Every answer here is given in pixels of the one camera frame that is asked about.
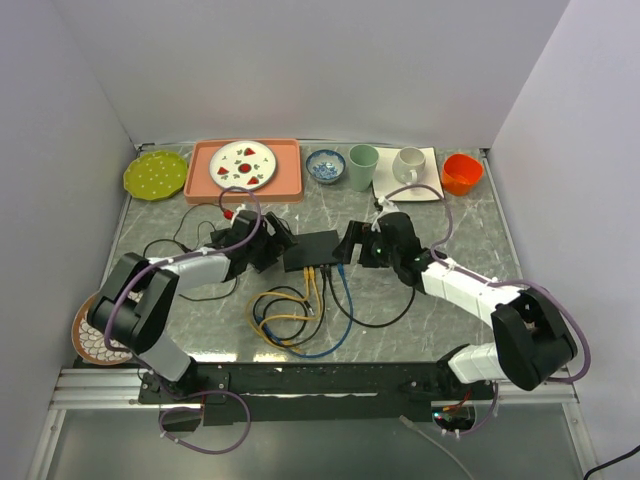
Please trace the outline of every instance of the white wall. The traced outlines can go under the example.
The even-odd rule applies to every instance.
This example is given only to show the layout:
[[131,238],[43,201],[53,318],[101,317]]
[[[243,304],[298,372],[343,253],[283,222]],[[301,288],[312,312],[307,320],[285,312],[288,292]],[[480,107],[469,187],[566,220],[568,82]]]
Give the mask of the white wall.
[[488,147],[567,0],[53,0],[134,142]]
[[[640,443],[640,3],[573,0],[491,151],[525,272],[591,340],[578,382],[601,461]],[[640,456],[605,471],[640,478]]]
[[0,44],[0,477],[13,480],[99,285],[134,152],[48,0],[4,2]]

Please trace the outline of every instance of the marble table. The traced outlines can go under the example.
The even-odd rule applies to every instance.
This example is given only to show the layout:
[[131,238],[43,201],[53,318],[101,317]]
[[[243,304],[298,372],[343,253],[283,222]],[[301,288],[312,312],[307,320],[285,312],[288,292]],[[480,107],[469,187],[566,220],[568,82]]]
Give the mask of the marble table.
[[[143,151],[172,150],[187,161],[193,145],[147,146]],[[301,143],[301,159],[319,149],[329,148],[347,156],[349,145]],[[479,150],[436,150],[439,168],[454,152],[461,151],[483,163]],[[335,185],[320,185],[308,177],[305,169],[304,200],[298,204],[266,204],[264,211],[273,211],[284,218],[294,233],[336,229],[344,234],[349,220],[370,221],[375,215],[371,191],[356,193],[346,179]],[[485,175],[476,188],[465,197],[446,194],[454,217],[453,237],[441,249],[459,263],[489,277],[517,278],[518,266],[503,222],[492,184]],[[446,218],[440,202],[400,203],[415,225],[424,246],[442,238]],[[146,202],[131,199],[123,211],[108,269],[115,259],[127,252],[142,253],[152,240],[171,238],[182,216],[190,208],[182,194],[161,201]],[[224,228],[227,221],[215,206],[201,206],[186,217],[178,240],[189,247],[197,243],[197,226],[209,220]],[[200,225],[200,238],[208,237],[211,226]],[[153,245],[148,255],[168,256],[180,253],[175,245]],[[353,297],[356,318],[369,323],[384,323],[406,306],[411,291],[390,269],[365,270],[353,263],[345,266]],[[338,298],[346,307],[344,290],[337,273],[334,282]],[[196,360],[217,361],[282,361],[300,359],[268,346],[247,325],[244,318],[246,302],[254,294],[275,285],[291,285],[303,289],[301,273],[284,273],[282,263],[258,275],[251,269],[239,278],[236,292],[222,300],[189,302],[176,298],[169,315],[168,332],[174,341]],[[231,283],[205,286],[190,291],[192,297],[219,295],[229,290]],[[274,306],[273,313],[291,309],[282,302],[283,310]],[[342,336],[347,318],[336,308],[327,293],[325,325],[318,335],[305,345],[305,352],[322,352]],[[276,325],[274,330],[287,334],[293,325]],[[493,338],[491,330],[478,319],[444,300],[418,294],[411,310],[393,326],[365,329],[353,325],[345,343],[326,362],[405,362],[434,361],[454,347],[464,343],[484,343]]]

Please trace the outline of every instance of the blue cable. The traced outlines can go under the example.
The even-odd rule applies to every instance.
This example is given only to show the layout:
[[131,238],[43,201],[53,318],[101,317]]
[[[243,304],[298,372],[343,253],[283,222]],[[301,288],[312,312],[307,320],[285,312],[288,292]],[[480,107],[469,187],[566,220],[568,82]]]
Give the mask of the blue cable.
[[[294,352],[293,350],[289,349],[288,352],[291,355],[294,355],[294,356],[299,357],[299,358],[322,358],[322,357],[326,357],[327,355],[335,352],[338,348],[340,348],[340,346],[344,343],[344,341],[349,336],[349,332],[351,331],[351,325],[353,324],[353,320],[351,320],[351,318],[353,318],[353,300],[351,299],[351,293],[349,292],[349,286],[347,285],[347,276],[344,273],[344,265],[342,265],[341,263],[338,264],[338,273],[340,274],[340,278],[342,279],[342,285],[344,285],[344,291],[347,294],[347,302],[349,302],[349,323],[347,323],[347,329],[344,331],[344,334],[342,335],[342,338],[340,340],[338,340],[338,343],[336,343],[333,347],[331,347],[326,352],[313,353],[313,354],[304,354],[304,353]],[[271,332],[271,330],[269,329],[268,326],[265,325],[264,329],[272,338],[274,338],[277,341],[280,341],[280,339],[278,337],[276,337],[273,334],[273,332]]]

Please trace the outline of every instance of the green cup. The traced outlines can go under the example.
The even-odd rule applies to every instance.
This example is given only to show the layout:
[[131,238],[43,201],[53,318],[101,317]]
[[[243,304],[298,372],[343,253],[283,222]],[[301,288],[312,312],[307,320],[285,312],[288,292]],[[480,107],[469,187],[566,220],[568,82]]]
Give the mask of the green cup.
[[378,165],[378,150],[371,145],[356,145],[349,150],[349,184],[356,192],[366,190]]

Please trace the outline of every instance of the orange tray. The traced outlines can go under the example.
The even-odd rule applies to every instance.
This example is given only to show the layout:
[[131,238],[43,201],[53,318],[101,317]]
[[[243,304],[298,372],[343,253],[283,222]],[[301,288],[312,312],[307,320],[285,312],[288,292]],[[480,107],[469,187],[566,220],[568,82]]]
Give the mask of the orange tray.
[[[189,205],[200,203],[218,203],[220,188],[209,174],[211,157],[224,145],[234,140],[204,140],[193,147],[184,196]],[[264,143],[276,156],[278,166],[274,177],[264,187],[254,191],[261,202],[297,203],[304,197],[302,185],[302,164],[300,162],[300,144],[294,138],[263,138],[256,142]],[[225,203],[242,203],[250,200],[246,193],[228,193]]]

